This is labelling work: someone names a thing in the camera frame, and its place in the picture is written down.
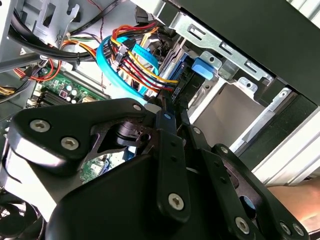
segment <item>silver screw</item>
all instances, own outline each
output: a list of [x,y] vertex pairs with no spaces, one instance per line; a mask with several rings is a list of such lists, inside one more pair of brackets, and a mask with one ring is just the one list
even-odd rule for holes
[[283,231],[285,231],[286,234],[291,235],[290,229],[285,225],[283,222],[280,222],[280,226],[282,227]]
[[65,137],[61,140],[61,146],[68,150],[76,150],[79,147],[79,142],[73,137]]
[[167,113],[164,114],[164,116],[167,118],[167,119],[171,119],[171,116]]
[[171,193],[168,198],[169,204],[177,211],[181,211],[185,207],[183,199],[176,193]]
[[283,98],[283,97],[285,97],[285,96],[288,95],[288,92],[287,92],[287,91],[282,91],[282,92],[280,93],[280,95],[281,95],[281,97]]
[[240,229],[241,232],[243,232],[244,234],[248,235],[250,233],[248,223],[242,217],[236,217],[235,224],[238,227],[238,229]]
[[293,224],[293,228],[300,236],[304,236],[305,235],[304,231],[297,224],[294,223]]
[[221,147],[221,151],[224,152],[225,154],[229,153],[228,149],[226,149],[224,146]]
[[50,124],[47,121],[36,119],[30,122],[30,128],[38,133],[45,133],[49,131]]
[[139,105],[134,104],[133,107],[137,111],[141,111],[142,110],[142,108]]
[[195,131],[196,134],[201,134],[200,129],[197,128],[197,127],[194,127],[194,128],[193,128],[193,131]]
[[42,72],[43,74],[47,74],[47,73],[48,73],[48,69],[46,69],[46,68],[43,67],[43,68],[41,69],[41,72]]

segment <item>orange wire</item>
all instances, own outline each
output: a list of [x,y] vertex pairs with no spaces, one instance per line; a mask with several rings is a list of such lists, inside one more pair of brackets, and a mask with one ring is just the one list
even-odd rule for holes
[[139,80],[138,78],[136,78],[134,75],[132,75],[130,72],[128,72],[127,70],[123,69],[122,67],[119,67],[120,70],[124,71],[126,74],[128,74],[133,80],[135,80],[137,83],[145,86],[147,89],[154,91],[155,93],[158,93],[158,91],[155,88],[152,88],[148,85],[146,85],[144,82],[142,82],[141,80]]
[[[59,62],[58,62],[58,67],[57,67],[54,75],[52,75],[52,76],[49,77],[49,78],[40,78],[40,77],[34,77],[34,76],[32,76],[32,77],[30,77],[30,79],[36,80],[36,81],[39,81],[39,82],[50,81],[50,80],[54,79],[54,78],[58,75],[58,73],[59,73],[59,71],[60,71],[60,69],[61,69],[61,65],[62,65],[62,62],[59,61]],[[14,69],[14,72],[15,72],[20,78],[22,78],[23,76],[25,76],[25,73],[24,73],[23,71],[21,71],[20,69],[17,69],[17,68],[16,68],[16,69]]]

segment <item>red wire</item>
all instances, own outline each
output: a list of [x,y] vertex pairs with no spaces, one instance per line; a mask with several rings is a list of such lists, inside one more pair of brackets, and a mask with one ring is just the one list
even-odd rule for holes
[[[126,31],[143,30],[143,29],[151,28],[153,25],[156,25],[156,23],[153,22],[153,23],[150,23],[150,24],[148,24],[148,25],[146,25],[146,26],[132,26],[132,27],[124,26],[124,27],[121,28],[121,30],[122,30],[122,29],[123,29],[123,30],[126,30]],[[113,37],[115,40],[117,39],[117,36],[115,35],[117,29],[114,29],[114,30],[112,31],[112,37]]]
[[102,9],[101,9],[101,7],[99,7],[94,1],[92,1],[92,0],[87,0],[89,3],[91,3],[92,5],[95,5],[101,12],[103,11]]
[[134,69],[134,71],[139,75],[140,78],[142,78],[144,81],[146,81],[148,84],[150,84],[151,86],[153,86],[154,88],[157,89],[163,89],[163,90],[167,90],[172,92],[173,89],[171,88],[167,88],[167,87],[163,87],[163,86],[158,86],[155,85],[154,83],[150,82],[148,79],[145,78],[145,76],[143,76],[140,71],[136,68],[136,66],[134,66],[133,64],[131,64],[127,59],[124,60],[126,64],[128,64],[132,69]]

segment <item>cable bundle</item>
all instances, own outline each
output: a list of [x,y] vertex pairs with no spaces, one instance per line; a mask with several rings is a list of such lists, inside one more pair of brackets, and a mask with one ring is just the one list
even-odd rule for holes
[[[125,80],[123,80],[119,73],[125,73],[131,79],[146,87],[147,89],[157,93],[159,90],[173,91],[175,84],[178,83],[176,80],[164,79],[157,76],[154,72],[146,68],[138,59],[137,55],[128,51],[128,57],[123,60],[122,65],[119,67],[119,72],[114,71],[111,68],[111,64],[116,59],[119,47],[122,45],[117,40],[121,37],[132,38],[137,35],[144,35],[141,41],[141,46],[143,46],[148,37],[158,30],[156,22],[152,22],[147,26],[136,26],[132,27],[130,25],[122,25],[119,28],[113,30],[112,36],[104,39],[97,50],[97,63],[102,69],[103,73],[110,79],[111,83],[116,86],[122,87],[128,93],[134,95],[137,98],[142,98],[143,96],[131,85],[129,85]],[[109,51],[111,52],[111,60],[108,62],[106,56],[103,53],[103,49],[107,45]]]

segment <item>mounting hole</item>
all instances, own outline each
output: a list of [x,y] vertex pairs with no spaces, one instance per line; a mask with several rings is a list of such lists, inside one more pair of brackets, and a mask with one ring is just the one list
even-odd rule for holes
[[150,139],[151,139],[151,136],[149,134],[144,134],[140,138],[142,142],[149,141]]
[[227,181],[225,180],[224,177],[220,177],[220,180],[221,180],[222,183],[227,184]]
[[175,163],[178,162],[178,159],[175,156],[171,156],[171,160],[174,161]]
[[247,196],[241,196],[239,199],[248,218],[254,220],[257,216],[257,213],[252,201]]

